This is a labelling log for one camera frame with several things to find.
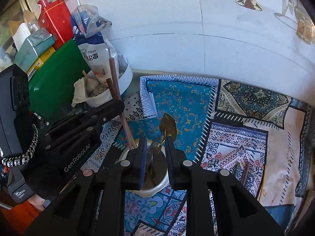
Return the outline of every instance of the cardboard box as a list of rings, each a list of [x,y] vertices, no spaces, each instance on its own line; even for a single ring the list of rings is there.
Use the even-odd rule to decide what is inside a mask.
[[[50,47],[35,61],[34,64],[32,64],[32,66],[26,73],[29,74],[33,70],[33,68],[35,68],[36,70],[40,69],[41,66],[50,58],[50,56],[54,54],[54,52],[55,49],[53,47]]]
[[[41,28],[25,39],[14,63],[27,72],[32,64],[54,43],[55,41],[47,29]]]

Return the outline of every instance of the teal box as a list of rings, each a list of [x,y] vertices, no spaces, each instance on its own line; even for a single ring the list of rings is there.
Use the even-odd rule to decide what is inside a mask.
[[[54,43],[55,40],[47,29],[41,28],[25,39],[20,50],[16,54],[14,63],[24,72],[27,72],[38,57],[40,57]]]

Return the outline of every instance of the patterned tablecloth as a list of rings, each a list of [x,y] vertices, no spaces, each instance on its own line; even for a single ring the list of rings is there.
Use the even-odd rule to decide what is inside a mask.
[[[311,106],[236,82],[175,75],[141,77],[140,96],[125,102],[129,110],[134,107],[133,120],[149,117],[129,123],[135,139],[145,134],[160,140],[160,119],[164,112],[171,114],[178,127],[175,147],[202,168],[232,171],[239,162],[240,180],[249,162],[245,187],[286,228],[308,182],[315,133]],[[126,146],[120,128],[116,121],[105,125],[103,143],[83,169],[98,170],[107,153],[119,157],[114,152]],[[150,198],[127,191],[125,235],[182,235],[186,213],[185,191],[168,186]]]

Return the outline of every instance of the metal screw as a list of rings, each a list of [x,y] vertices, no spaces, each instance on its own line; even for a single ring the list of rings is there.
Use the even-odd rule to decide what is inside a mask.
[[[230,172],[228,170],[226,170],[226,169],[222,169],[222,170],[220,170],[220,174],[222,176],[228,176],[230,174]]]
[[[191,160],[185,160],[183,161],[183,165],[186,166],[186,167],[190,167],[193,165],[192,161]]]
[[[93,170],[85,170],[83,171],[83,176],[91,176],[93,174]]]
[[[123,160],[120,165],[122,165],[123,167],[128,167],[130,165],[130,161],[128,160]]]

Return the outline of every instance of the yellow box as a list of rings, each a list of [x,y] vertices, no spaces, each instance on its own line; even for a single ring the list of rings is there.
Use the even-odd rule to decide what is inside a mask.
[[[47,59],[50,58],[52,54],[54,54],[55,49],[53,47],[50,47],[48,50],[46,50],[35,62],[32,64],[32,66],[27,71],[27,74],[29,74],[33,68],[36,70],[40,69],[42,65],[47,61]]]

